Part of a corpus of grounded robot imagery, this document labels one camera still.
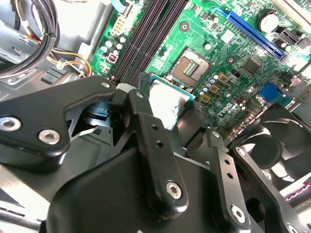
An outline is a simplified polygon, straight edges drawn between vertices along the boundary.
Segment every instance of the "chip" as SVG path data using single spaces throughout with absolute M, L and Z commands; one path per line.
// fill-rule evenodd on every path
M 189 86 L 194 86 L 210 67 L 211 63 L 209 61 L 186 48 L 172 68 L 171 74 Z
M 222 83 L 226 83 L 229 80 L 229 78 L 224 73 L 220 73 L 218 80 L 221 81 Z
M 297 46 L 300 47 L 302 50 L 305 49 L 307 46 L 311 44 L 311 41 L 308 38 L 303 38 L 301 41 L 297 43 Z
M 193 5 L 192 9 L 193 9 L 193 11 L 196 11 L 198 9 L 198 6 L 197 5 Z
M 202 102 L 207 103 L 207 102 L 209 102 L 210 97 L 205 94 L 205 95 L 201 96 L 200 99 L 201 99 Z
M 204 20 L 207 20 L 207 18 L 208 18 L 208 13 L 203 12 L 203 14 L 201 15 L 201 18 L 204 19 Z
M 261 68 L 261 64 L 259 64 L 255 59 L 249 58 L 242 68 L 249 74 L 254 75 Z
M 219 91 L 218 86 L 212 85 L 209 89 L 210 92 L 216 94 Z

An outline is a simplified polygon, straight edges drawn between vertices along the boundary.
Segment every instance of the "small black component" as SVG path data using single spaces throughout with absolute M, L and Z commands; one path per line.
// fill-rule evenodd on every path
M 285 27 L 279 27 L 276 30 L 290 45 L 295 45 L 299 38 Z
M 286 83 L 287 85 L 290 85 L 290 84 L 292 83 L 292 81 L 291 81 L 292 78 L 293 78 L 293 74 L 291 74 L 291 73 L 289 73 L 289 72 L 287 72 L 287 71 L 285 71 L 285 72 L 281 75 L 281 77 L 280 77 L 280 79 L 281 79 L 284 83 Z
M 259 64 L 259 62 L 257 62 L 255 59 L 253 58 L 249 58 L 244 65 L 242 66 L 242 68 L 250 75 L 254 75 L 260 68 L 261 68 L 261 64 Z
M 228 65 L 232 65 L 236 62 L 237 58 L 236 56 L 227 56 L 225 62 L 228 64 Z
M 241 74 L 237 72 L 235 69 L 231 70 L 231 73 L 237 78 L 241 77 Z
M 281 63 L 285 63 L 288 61 L 289 58 L 290 57 L 288 55 L 285 55 L 280 61 L 281 61 Z
M 201 18 L 204 19 L 204 20 L 207 20 L 207 18 L 208 18 L 208 13 L 203 12 L 203 14 L 201 15 Z
M 196 11 L 197 9 L 198 9 L 198 6 L 197 5 L 193 5 L 192 10 Z
M 183 32 L 186 33 L 190 29 L 190 24 L 186 21 L 182 22 L 179 26 L 179 29 Z
M 303 38 L 301 41 L 297 43 L 297 46 L 300 47 L 302 50 L 305 49 L 307 46 L 311 44 L 311 41 L 308 38 Z

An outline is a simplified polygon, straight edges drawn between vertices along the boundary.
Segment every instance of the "red wire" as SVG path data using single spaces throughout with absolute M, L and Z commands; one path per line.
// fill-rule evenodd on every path
M 303 191 L 307 190 L 310 187 L 311 187 L 311 182 L 307 183 L 305 186 L 303 186 L 302 188 L 298 189 L 293 194 L 289 195 L 285 200 L 289 201 L 290 199 L 292 199 L 294 197 L 297 197 L 300 193 L 302 193 Z

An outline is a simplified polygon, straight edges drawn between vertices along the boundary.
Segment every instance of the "white label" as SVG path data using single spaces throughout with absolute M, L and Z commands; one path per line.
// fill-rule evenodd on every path
M 231 107 L 232 103 L 227 103 L 227 105 L 217 115 L 222 117 Z
M 221 40 L 228 44 L 232 38 L 234 37 L 234 33 L 230 30 L 226 30 L 226 32 L 222 35 Z
M 155 60 L 155 62 L 152 64 L 152 66 L 154 67 L 154 68 L 157 68 L 157 69 L 162 69 L 162 67 L 163 67 L 163 65 L 164 65 L 164 62 L 162 62 L 160 59 L 156 59 Z

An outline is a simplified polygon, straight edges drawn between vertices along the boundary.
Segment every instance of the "metal screw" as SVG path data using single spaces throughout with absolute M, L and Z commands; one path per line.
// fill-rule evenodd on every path
M 245 151 L 242 149 L 242 148 L 238 148 L 237 147 L 237 152 L 241 155 L 241 156 L 246 156 L 246 153 L 245 153 Z
M 166 184 L 166 191 L 171 195 L 174 199 L 180 199 L 181 198 L 181 189 L 178 186 L 178 184 L 174 182 L 168 182 Z
M 293 227 L 291 224 L 287 224 L 287 227 L 291 233 L 298 233 L 297 229 L 295 227 Z
M 108 83 L 102 83 L 102 86 L 109 88 L 110 85 Z
M 139 92 L 136 92 L 136 95 L 137 95 L 139 98 L 144 98 L 144 96 L 143 96 L 141 93 L 139 93 Z
M 38 138 L 41 142 L 49 145 L 55 145 L 60 141 L 60 135 L 55 130 L 42 130 Z
M 216 131 L 213 131 L 213 134 L 215 135 L 215 137 L 220 137 L 219 133 L 217 133 Z
M 243 211 L 238 206 L 232 205 L 231 206 L 231 213 L 237 219 L 237 221 L 239 221 L 240 223 L 246 222 L 245 215 L 244 215 Z
M 15 117 L 5 116 L 0 118 L 0 130 L 15 131 L 21 127 L 21 122 Z

